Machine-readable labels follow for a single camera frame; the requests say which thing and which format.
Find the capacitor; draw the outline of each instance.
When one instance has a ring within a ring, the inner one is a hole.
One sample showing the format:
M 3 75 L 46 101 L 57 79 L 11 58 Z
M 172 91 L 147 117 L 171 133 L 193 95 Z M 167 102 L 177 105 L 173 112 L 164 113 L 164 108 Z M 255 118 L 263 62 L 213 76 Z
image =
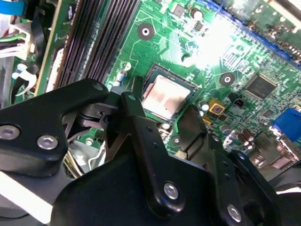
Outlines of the capacitor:
M 245 138 L 245 136 L 243 134 L 238 134 L 237 138 L 240 140 L 240 142 L 244 146 L 248 146 L 249 145 L 249 141 Z
M 132 65 L 131 65 L 130 62 L 125 62 L 122 66 L 123 66 L 123 69 L 124 69 L 126 72 L 129 71 L 129 70 L 131 70 L 131 68 L 132 68 Z
M 121 82 L 120 81 L 115 81 L 115 82 L 113 82 L 113 86 L 121 86 Z
M 205 100 L 200 100 L 198 105 L 201 107 L 202 111 L 207 112 L 209 110 L 209 104 Z
M 227 124 L 221 125 L 220 130 L 223 133 L 223 135 L 225 135 L 225 136 L 228 136 L 231 133 L 231 128 Z
M 167 122 L 165 122 L 165 123 L 163 123 L 163 124 L 161 125 L 161 128 L 162 128 L 162 129 L 165 129 L 165 130 L 169 130 L 170 127 L 171 127 L 171 125 L 170 125 L 169 123 L 167 123 Z
M 198 106 L 198 112 L 199 112 L 201 117 L 203 117 L 205 115 L 205 113 L 203 112 L 203 110 L 200 106 Z
M 189 54 L 182 56 L 182 62 L 184 67 L 191 67 L 193 65 L 193 58 Z
M 198 9 L 198 8 L 193 8 L 190 11 L 190 15 L 193 19 L 195 19 L 196 21 L 202 21 L 204 15 L 203 13 Z
M 253 149 L 253 145 L 249 145 L 248 150 L 252 150 L 252 149 Z
M 123 82 L 127 77 L 127 72 L 125 70 L 120 70 L 117 72 L 116 80 Z
M 254 141 L 254 136 L 253 136 L 253 134 L 250 132 L 249 129 L 243 129 L 242 134 L 245 136 L 245 138 L 246 138 L 248 141 L 250 141 L 250 142 Z

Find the yellow capacitor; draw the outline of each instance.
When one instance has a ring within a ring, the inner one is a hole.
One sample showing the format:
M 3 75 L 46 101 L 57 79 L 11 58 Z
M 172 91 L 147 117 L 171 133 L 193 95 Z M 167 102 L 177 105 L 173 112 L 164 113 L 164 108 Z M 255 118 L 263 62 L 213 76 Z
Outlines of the yellow capacitor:
M 204 121 L 206 128 L 208 128 L 211 125 L 211 120 L 209 119 L 209 117 L 207 115 L 203 116 L 203 121 Z

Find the connector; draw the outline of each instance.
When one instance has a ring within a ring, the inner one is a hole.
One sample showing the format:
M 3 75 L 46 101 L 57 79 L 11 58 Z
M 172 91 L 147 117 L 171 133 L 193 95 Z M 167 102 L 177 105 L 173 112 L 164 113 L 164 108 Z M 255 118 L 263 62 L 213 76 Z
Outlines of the connector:
M 14 54 L 14 56 L 26 60 L 30 53 L 34 53 L 35 45 L 31 34 L 31 22 L 23 24 L 11 24 L 9 26 L 9 33 L 18 31 L 18 34 L 25 34 L 20 39 L 24 40 L 25 43 L 20 45 L 20 49 Z

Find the silver screw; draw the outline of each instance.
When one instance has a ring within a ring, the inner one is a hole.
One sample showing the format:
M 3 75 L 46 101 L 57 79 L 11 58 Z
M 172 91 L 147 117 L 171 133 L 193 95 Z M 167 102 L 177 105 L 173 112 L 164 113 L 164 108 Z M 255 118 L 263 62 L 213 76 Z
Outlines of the silver screw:
M 212 135 L 212 137 L 213 137 L 213 139 L 214 139 L 215 141 L 217 141 L 217 142 L 220 141 L 219 138 L 218 138 L 216 135 Z
M 242 153 L 238 153 L 238 156 L 239 156 L 242 160 L 245 159 L 245 156 L 244 156 Z
M 133 95 L 129 95 L 128 98 L 130 98 L 131 100 L 136 100 L 136 98 Z
M 235 206 L 230 204 L 227 206 L 227 210 L 230 216 L 233 218 L 233 220 L 235 220 L 238 223 L 241 221 L 241 215 L 239 211 L 235 208 Z
M 164 184 L 164 192 L 170 199 L 176 200 L 179 198 L 178 189 L 171 183 L 167 182 Z
M 100 90 L 100 91 L 103 90 L 103 87 L 102 87 L 101 84 L 99 84 L 99 83 L 94 83 L 93 86 L 94 86 L 94 88 L 97 89 L 97 90 Z
M 4 125 L 0 126 L 0 139 L 13 140 L 20 135 L 20 130 L 16 126 Z
M 58 140 L 51 135 L 44 135 L 38 139 L 37 144 L 44 150 L 53 150 L 57 147 Z

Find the integrated circuit chip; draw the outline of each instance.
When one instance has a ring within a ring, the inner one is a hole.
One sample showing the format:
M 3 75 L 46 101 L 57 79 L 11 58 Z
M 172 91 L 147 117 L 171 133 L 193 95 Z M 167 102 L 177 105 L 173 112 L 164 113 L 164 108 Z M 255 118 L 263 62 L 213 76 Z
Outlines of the integrated circuit chip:
M 179 111 L 189 94 L 189 89 L 158 75 L 146 89 L 142 105 L 158 117 L 169 120 Z
M 198 90 L 193 83 L 154 64 L 143 82 L 143 107 L 166 121 L 173 121 Z
M 253 97 L 264 100 L 277 87 L 275 83 L 264 77 L 263 75 L 255 75 L 246 85 L 245 89 L 248 94 Z
M 265 110 L 261 113 L 261 115 L 262 115 L 263 117 L 270 118 L 270 117 L 273 115 L 273 112 L 272 112 L 271 110 L 269 110 L 269 109 L 265 109 Z
M 176 6 L 174 7 L 174 11 L 173 13 L 178 16 L 178 17 L 181 17 L 184 15 L 185 13 L 185 8 L 179 4 L 176 4 Z

